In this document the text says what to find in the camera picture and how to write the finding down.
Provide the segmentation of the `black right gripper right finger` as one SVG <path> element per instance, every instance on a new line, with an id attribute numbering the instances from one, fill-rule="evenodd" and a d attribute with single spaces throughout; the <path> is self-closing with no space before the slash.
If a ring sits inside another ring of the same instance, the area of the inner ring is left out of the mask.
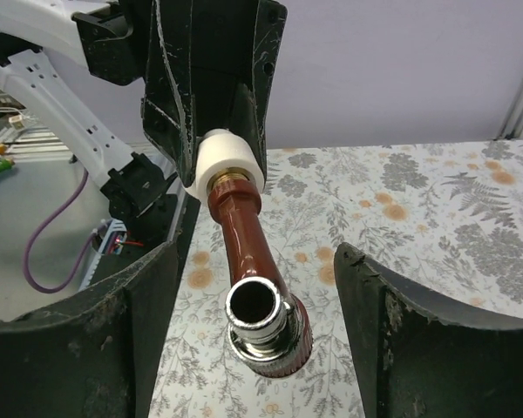
<path id="1" fill-rule="evenodd" d="M 369 417 L 523 417 L 523 319 L 473 307 L 349 243 L 334 259 Z"/>

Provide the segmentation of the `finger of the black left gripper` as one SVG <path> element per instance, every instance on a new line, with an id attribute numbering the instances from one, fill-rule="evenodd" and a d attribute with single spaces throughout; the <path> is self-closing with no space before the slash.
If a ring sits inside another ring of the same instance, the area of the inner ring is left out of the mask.
<path id="1" fill-rule="evenodd" d="M 226 129 L 267 173 L 266 117 L 288 11 L 277 1 L 194 1 L 196 136 Z"/>
<path id="2" fill-rule="evenodd" d="M 195 179 L 197 137 L 192 89 L 192 1 L 153 1 L 142 125 L 173 161 L 185 187 Z"/>

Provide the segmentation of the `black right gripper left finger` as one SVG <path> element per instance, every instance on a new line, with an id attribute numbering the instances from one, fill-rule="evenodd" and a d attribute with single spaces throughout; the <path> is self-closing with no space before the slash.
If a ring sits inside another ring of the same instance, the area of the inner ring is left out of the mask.
<path id="1" fill-rule="evenodd" d="M 0 321 L 0 417 L 147 417 L 179 280 L 175 244 Z"/>

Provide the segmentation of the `white pipe elbow fitting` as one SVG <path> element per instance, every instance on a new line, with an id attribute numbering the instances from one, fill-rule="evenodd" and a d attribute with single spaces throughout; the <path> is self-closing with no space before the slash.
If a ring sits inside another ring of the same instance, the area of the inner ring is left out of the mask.
<path id="1" fill-rule="evenodd" d="M 229 169 L 245 173 L 258 192 L 263 192 L 265 178 L 246 140 L 225 129 L 208 131 L 198 148 L 194 182 L 184 190 L 206 206 L 212 179 Z"/>

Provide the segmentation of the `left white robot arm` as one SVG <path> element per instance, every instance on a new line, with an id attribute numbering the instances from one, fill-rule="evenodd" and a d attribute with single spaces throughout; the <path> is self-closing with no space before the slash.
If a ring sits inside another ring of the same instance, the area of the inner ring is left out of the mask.
<path id="1" fill-rule="evenodd" d="M 142 80 L 146 139 L 185 191 L 262 191 L 265 121 L 287 8 L 276 1 L 0 1 L 0 89 L 47 125 L 131 224 L 163 195 L 161 169 L 111 132 L 49 59 L 117 86 Z"/>

